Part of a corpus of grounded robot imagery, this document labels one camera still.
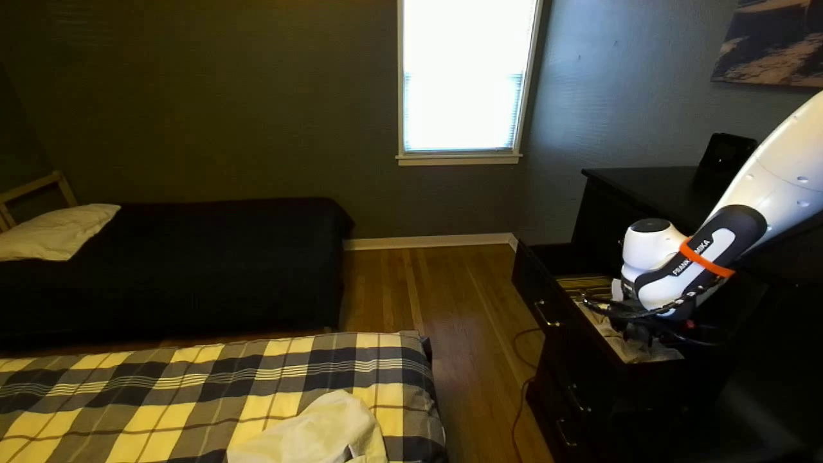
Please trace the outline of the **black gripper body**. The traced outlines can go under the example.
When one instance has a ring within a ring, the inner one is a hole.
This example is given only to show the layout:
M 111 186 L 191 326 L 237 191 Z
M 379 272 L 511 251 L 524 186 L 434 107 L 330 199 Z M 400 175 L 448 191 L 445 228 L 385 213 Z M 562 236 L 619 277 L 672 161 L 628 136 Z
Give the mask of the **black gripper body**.
M 663 308 L 643 308 L 634 295 L 607 295 L 604 291 L 583 291 L 582 303 L 604 314 L 614 329 L 625 331 L 635 326 L 663 345 L 718 345 L 721 326 L 698 322 L 694 314 L 703 295 L 690 291 L 686 295 L 667 303 Z

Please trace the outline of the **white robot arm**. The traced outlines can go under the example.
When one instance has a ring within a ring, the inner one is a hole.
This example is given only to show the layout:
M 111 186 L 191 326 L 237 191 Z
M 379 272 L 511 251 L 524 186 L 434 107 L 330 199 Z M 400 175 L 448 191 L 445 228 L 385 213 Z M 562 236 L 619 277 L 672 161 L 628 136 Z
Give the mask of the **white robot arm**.
M 816 93 L 754 150 L 693 235 L 668 218 L 634 222 L 610 295 L 578 300 L 667 345 L 694 345 L 693 314 L 735 275 L 733 266 L 820 211 L 823 93 Z

